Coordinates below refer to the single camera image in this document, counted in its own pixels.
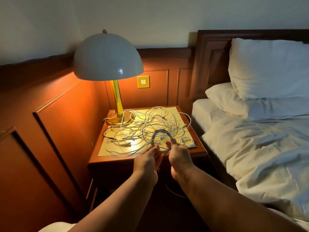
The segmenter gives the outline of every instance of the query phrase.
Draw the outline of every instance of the pillowcase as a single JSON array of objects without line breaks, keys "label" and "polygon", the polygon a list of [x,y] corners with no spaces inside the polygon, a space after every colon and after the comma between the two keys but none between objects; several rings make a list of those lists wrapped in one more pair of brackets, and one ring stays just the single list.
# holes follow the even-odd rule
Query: pillowcase
[{"label": "pillowcase", "polygon": [[288,119],[309,114],[309,98],[263,98],[247,101],[238,96],[230,82],[214,85],[205,93],[223,111],[251,120]]},{"label": "pillowcase", "polygon": [[233,39],[229,74],[245,100],[309,97],[309,44]]}]

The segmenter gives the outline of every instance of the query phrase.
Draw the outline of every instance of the headboard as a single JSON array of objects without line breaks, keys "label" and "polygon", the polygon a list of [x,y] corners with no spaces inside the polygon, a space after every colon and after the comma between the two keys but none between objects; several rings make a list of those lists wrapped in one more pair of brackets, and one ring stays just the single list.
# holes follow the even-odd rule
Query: headboard
[{"label": "headboard", "polygon": [[230,81],[229,52],[233,38],[294,40],[309,43],[309,29],[199,30],[190,88],[191,99],[207,98],[205,90]]}]

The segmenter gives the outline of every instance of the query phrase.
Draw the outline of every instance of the wooden nightstand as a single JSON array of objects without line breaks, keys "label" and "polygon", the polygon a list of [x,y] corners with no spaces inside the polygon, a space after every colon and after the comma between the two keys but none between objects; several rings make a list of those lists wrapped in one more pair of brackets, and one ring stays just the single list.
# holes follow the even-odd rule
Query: wooden nightstand
[{"label": "wooden nightstand", "polygon": [[[179,112],[182,112],[179,106],[176,106]],[[189,124],[184,114],[180,114],[185,124]],[[134,157],[129,156],[125,158],[117,158],[116,156],[98,156],[104,137],[102,133],[107,129],[108,125],[105,123],[100,132],[98,140],[93,149],[92,155],[88,163],[88,169],[91,176],[93,177],[94,183],[98,188],[99,193],[104,197],[108,194],[108,190],[118,188],[123,182],[125,182],[133,172],[133,161]],[[188,128],[193,140],[197,147],[190,148],[189,153],[191,158],[196,165],[200,165],[207,159],[207,151],[203,144],[200,142],[198,136],[190,126]],[[163,157],[160,165],[159,177],[164,177],[166,174],[170,174],[171,164],[168,160],[168,155]]]}]

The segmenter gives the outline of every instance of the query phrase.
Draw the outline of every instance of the lamp stem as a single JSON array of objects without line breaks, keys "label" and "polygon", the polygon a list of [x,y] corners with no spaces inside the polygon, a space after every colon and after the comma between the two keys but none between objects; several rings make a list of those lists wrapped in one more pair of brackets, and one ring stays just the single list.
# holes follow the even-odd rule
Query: lamp stem
[{"label": "lamp stem", "polygon": [[114,103],[115,103],[115,112],[117,114],[117,117],[119,119],[122,119],[123,116],[123,108],[121,103],[121,96],[120,96],[120,89],[119,89],[119,83],[118,80],[111,80],[111,89],[114,97]]}]

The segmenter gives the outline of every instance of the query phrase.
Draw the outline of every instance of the nightstand top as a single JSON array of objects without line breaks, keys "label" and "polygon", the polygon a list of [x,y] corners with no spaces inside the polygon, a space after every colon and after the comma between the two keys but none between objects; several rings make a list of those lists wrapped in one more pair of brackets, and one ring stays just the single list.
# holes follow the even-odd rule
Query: nightstand top
[{"label": "nightstand top", "polygon": [[[176,107],[178,112],[182,112],[179,106],[165,106],[167,107]],[[150,109],[150,108],[137,108],[135,110],[142,110],[142,109]],[[183,122],[185,124],[189,124],[189,121],[187,120],[186,116],[184,114],[180,114],[180,117],[182,118]],[[134,159],[134,155],[132,156],[127,156],[127,157],[121,157],[121,155],[111,155],[111,156],[98,156],[98,153],[101,149],[102,146],[102,142],[104,137],[102,136],[102,133],[108,128],[108,124],[104,123],[103,128],[100,132],[100,135],[98,137],[98,140],[96,141],[95,147],[93,149],[93,152],[91,154],[90,160],[88,162],[88,165],[92,165],[92,164],[96,164],[96,163],[102,163],[102,162],[106,162],[106,161],[126,161],[126,160],[133,160]],[[198,136],[196,135],[196,133],[194,132],[193,128],[190,126],[188,127],[188,131],[190,132],[193,140],[195,141],[197,147],[195,148],[190,148],[189,153],[191,154],[191,157],[198,157],[198,156],[205,156],[207,155],[207,151],[205,150],[203,144],[201,143],[201,141],[199,140]]]}]

